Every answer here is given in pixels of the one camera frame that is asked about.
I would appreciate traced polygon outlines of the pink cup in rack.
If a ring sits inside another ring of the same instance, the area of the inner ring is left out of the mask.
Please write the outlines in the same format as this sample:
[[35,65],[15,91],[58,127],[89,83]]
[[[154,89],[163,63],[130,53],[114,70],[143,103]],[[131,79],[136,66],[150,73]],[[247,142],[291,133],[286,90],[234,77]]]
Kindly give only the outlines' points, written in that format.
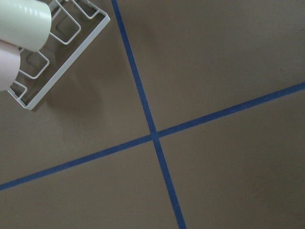
[[0,90],[6,91],[16,80],[20,69],[17,46],[0,41]]

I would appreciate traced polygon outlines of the white cup in rack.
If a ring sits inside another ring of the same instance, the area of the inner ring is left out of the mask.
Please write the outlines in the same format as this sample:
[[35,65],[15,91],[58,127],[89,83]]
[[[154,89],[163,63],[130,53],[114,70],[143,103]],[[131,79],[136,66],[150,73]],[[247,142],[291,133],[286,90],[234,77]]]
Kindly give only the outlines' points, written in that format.
[[51,31],[51,10],[38,0],[0,2],[0,39],[36,52],[46,43]]

